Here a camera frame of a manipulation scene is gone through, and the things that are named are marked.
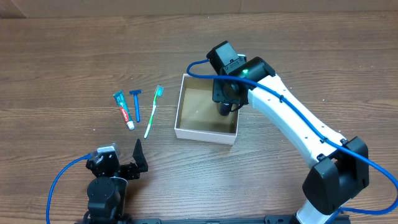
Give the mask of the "clear bottle with dark liquid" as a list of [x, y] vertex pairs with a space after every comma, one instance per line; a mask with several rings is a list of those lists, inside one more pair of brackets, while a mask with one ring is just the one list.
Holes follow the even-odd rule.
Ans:
[[228, 116], [231, 112], [233, 104], [218, 103], [218, 112], [222, 116]]

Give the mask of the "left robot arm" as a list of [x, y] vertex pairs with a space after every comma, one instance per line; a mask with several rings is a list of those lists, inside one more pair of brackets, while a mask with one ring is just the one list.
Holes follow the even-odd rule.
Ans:
[[90, 154], [86, 168], [95, 179], [87, 188], [88, 211], [83, 223], [132, 223], [131, 216], [124, 212], [128, 182], [148, 171], [141, 140], [134, 146], [134, 162], [122, 165], [119, 156], [115, 143], [101, 146]]

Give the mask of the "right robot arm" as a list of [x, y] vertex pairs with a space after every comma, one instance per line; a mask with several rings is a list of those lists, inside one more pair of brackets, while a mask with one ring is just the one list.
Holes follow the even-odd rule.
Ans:
[[213, 101], [250, 105], [267, 116], [299, 150], [310, 171], [302, 190], [306, 201], [292, 223], [333, 223], [343, 205], [369, 185], [368, 147], [332, 130], [288, 91], [263, 59], [208, 56], [216, 72]]

